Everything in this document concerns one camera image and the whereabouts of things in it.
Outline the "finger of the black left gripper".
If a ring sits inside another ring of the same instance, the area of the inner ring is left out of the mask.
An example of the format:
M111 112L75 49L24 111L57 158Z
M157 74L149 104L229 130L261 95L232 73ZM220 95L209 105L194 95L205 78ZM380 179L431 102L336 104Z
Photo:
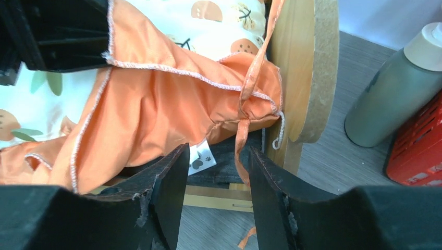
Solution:
M1 85L14 85L20 64L69 73L107 66L108 1L1 1Z

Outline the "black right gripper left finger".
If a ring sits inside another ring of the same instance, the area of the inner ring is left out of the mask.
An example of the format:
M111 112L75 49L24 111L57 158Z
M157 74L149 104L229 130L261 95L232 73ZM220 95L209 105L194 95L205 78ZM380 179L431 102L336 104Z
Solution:
M1 186L1 249L176 249L188 144L98 194Z

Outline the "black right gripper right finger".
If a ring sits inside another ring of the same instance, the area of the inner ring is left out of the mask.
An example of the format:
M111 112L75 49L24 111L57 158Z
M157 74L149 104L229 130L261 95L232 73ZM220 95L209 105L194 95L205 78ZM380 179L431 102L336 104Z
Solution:
M260 249L441 249L441 188L357 186L335 195L256 148L249 176Z

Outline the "orange fruit print cushion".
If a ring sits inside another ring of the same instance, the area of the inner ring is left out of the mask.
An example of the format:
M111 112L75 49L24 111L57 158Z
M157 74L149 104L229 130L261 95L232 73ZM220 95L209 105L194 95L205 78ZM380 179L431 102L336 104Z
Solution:
M1 1L1 249L175 249L210 144L283 119L283 1Z

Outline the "wooden pet bed frame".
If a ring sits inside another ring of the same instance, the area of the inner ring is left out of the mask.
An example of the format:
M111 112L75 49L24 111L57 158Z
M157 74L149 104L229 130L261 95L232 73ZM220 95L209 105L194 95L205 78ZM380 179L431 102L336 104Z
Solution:
M85 135L72 156L81 193L124 167L191 146L190 174L221 162L210 150L273 126L269 155L284 163L289 141L311 143L325 129L338 67L336 1L110 1L110 64L87 104Z

